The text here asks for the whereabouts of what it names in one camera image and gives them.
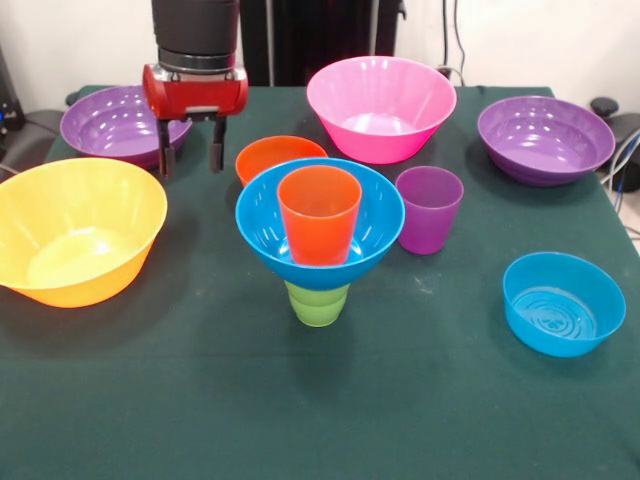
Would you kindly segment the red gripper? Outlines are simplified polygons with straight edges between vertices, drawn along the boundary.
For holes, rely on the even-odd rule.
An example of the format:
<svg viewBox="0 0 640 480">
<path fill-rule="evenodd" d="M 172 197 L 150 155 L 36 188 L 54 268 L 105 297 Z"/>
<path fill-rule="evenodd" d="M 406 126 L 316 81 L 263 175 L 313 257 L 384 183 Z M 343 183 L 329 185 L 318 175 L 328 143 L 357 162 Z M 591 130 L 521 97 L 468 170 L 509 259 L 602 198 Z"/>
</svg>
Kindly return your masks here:
<svg viewBox="0 0 640 480">
<path fill-rule="evenodd" d="M 175 163 L 168 120 L 183 121 L 195 119 L 198 115 L 217 115 L 209 149 L 209 165 L 212 173 L 220 173 L 224 169 L 225 116 L 239 114 L 248 100 L 249 83 L 245 69 L 234 68 L 221 74 L 202 75 L 169 71 L 159 64 L 146 64 L 142 85 L 149 108 L 158 119 L 160 175 L 168 178 Z"/>
</svg>

